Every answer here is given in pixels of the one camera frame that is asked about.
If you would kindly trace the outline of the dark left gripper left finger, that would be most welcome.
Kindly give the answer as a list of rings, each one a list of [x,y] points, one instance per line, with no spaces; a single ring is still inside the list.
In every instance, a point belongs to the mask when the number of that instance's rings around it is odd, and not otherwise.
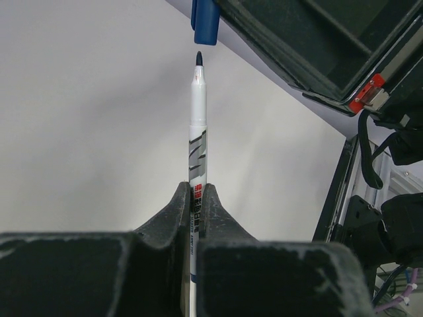
[[[128,232],[1,235],[2,316],[188,316],[190,188]]]

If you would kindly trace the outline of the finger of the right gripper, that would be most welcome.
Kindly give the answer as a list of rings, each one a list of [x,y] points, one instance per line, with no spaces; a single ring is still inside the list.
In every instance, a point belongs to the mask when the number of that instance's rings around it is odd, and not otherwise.
[[[421,1],[220,1],[224,21],[279,78],[347,116],[354,91]]]

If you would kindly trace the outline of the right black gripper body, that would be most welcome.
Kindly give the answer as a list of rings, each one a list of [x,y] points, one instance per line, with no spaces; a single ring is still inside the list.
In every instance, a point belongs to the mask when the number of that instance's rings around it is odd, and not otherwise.
[[[363,109],[379,126],[422,133],[422,13],[354,91],[350,110],[357,114]]]

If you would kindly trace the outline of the blue pen cap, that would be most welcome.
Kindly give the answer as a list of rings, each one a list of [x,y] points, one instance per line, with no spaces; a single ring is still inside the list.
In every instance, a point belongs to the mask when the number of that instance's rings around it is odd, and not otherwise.
[[[217,44],[219,18],[220,8],[214,0],[192,0],[190,22],[195,44]]]

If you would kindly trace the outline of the blue pen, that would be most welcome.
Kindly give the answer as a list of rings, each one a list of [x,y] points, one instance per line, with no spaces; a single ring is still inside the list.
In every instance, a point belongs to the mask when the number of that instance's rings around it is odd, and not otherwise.
[[[196,54],[191,83],[188,139],[188,182],[190,185],[190,315],[196,315],[196,252],[200,239],[200,217],[207,184],[207,85],[201,52]]]

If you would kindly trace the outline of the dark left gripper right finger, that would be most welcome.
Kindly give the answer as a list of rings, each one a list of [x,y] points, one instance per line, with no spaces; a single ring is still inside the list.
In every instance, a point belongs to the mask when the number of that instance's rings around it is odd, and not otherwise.
[[[259,241],[204,190],[198,316],[373,316],[358,259],[333,242]]]

